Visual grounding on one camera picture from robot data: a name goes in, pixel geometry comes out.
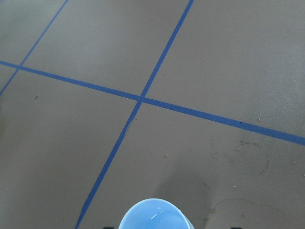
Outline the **light blue plastic cup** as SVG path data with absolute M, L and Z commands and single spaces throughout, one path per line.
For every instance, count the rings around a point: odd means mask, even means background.
M 190 220 L 172 203 L 158 198 L 142 200 L 122 218 L 120 229 L 194 229 Z

